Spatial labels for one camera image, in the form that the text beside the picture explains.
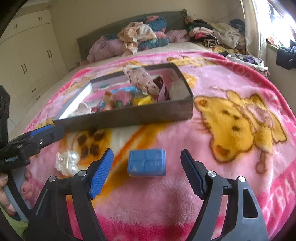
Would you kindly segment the person's left hand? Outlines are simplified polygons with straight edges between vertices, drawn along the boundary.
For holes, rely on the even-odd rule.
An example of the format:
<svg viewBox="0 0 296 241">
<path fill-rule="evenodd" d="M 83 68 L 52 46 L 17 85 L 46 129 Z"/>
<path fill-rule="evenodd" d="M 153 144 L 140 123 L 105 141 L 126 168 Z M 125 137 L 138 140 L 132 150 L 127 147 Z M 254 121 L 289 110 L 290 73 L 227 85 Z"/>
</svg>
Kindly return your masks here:
<svg viewBox="0 0 296 241">
<path fill-rule="evenodd" d="M 25 200 L 31 199 L 33 195 L 32 185 L 30 183 L 31 178 L 32 178 L 32 173 L 30 172 L 29 169 L 26 168 L 25 181 L 22 184 L 20 189 L 21 194 Z M 8 179 L 9 179 L 8 174 L 1 173 L 1 207 L 9 216 L 15 216 L 16 210 L 4 192 L 4 187 L 7 185 Z"/>
</svg>

